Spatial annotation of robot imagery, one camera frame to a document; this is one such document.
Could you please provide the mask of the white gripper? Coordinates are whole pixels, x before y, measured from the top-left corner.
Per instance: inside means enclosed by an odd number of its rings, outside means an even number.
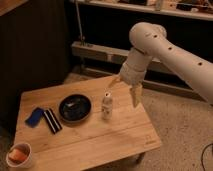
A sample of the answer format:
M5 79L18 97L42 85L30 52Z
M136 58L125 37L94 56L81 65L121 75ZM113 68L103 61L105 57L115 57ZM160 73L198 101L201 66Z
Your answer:
M111 89L115 84L124 81L130 88L133 107L136 108L141 103L143 86L140 84L146 75L147 68L153 57L142 53L141 51L132 48L129 51L126 61L122 64L119 75L113 78L109 83L108 89Z

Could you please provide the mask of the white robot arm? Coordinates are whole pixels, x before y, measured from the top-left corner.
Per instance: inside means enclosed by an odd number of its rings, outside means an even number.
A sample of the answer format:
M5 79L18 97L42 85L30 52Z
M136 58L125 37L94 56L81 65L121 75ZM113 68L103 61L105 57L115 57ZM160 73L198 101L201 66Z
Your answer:
M172 44L166 36L166 29L161 25L147 22L135 24L129 32L132 48L109 86L123 81L135 87L143 82L152 59L158 58L213 106L213 63Z

